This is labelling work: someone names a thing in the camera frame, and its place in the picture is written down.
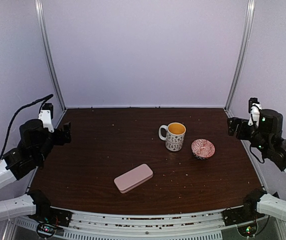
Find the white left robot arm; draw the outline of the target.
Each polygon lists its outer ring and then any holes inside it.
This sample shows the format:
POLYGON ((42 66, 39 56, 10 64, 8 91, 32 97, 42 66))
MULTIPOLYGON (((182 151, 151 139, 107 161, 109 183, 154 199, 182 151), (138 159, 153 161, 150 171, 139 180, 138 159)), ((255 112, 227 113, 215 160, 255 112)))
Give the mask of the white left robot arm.
MULTIPOLYGON (((71 123, 61 129, 48 130, 40 119, 32 119, 20 126, 21 140, 16 148, 0 159, 0 190, 18 181, 36 168, 42 168, 54 146, 71 142, 71 123)), ((20 216, 50 222, 54 219, 50 200, 40 190, 0 201, 0 222, 20 216)))

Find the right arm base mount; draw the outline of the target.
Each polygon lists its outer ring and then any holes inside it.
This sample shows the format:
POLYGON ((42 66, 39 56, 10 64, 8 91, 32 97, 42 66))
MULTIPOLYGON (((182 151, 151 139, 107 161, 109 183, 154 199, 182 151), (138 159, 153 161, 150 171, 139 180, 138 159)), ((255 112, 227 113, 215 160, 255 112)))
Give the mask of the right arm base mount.
POLYGON ((247 239, 259 233, 258 220, 263 217, 265 214, 262 213, 248 213, 243 206, 226 208, 222 212, 225 226, 236 226, 238 233, 247 239))

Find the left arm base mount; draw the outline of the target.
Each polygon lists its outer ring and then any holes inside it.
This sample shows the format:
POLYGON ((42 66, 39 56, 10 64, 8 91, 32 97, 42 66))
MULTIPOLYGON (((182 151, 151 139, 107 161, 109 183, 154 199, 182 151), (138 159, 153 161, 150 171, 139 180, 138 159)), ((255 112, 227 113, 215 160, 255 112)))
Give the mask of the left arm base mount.
POLYGON ((67 228, 72 219, 72 213, 68 210, 50 208, 49 216, 42 217, 39 214, 28 215, 28 218, 37 222, 36 234, 41 239, 49 239, 58 235, 62 236, 64 228, 67 228))

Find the pink glasses case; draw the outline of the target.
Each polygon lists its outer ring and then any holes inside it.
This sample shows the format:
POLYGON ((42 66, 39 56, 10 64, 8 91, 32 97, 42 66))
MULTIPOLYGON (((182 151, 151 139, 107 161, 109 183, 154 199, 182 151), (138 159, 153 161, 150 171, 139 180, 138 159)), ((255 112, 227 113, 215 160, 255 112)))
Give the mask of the pink glasses case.
POLYGON ((153 171, 147 164, 141 164, 116 177, 114 184, 120 193, 125 194, 153 177, 153 171))

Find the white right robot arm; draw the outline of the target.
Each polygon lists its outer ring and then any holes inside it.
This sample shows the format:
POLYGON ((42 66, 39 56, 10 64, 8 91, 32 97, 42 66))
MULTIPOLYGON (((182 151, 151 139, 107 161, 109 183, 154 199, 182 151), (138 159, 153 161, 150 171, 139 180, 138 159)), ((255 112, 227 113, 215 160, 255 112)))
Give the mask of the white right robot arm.
MULTIPOLYGON (((281 136, 282 121, 282 114, 275 110, 251 110, 249 119, 227 119, 228 134, 249 141, 251 147, 261 152, 263 160, 272 161, 280 171, 286 173, 286 139, 281 136)), ((255 189, 244 198, 239 216, 249 221, 256 214, 266 214, 286 222, 286 201, 255 189)))

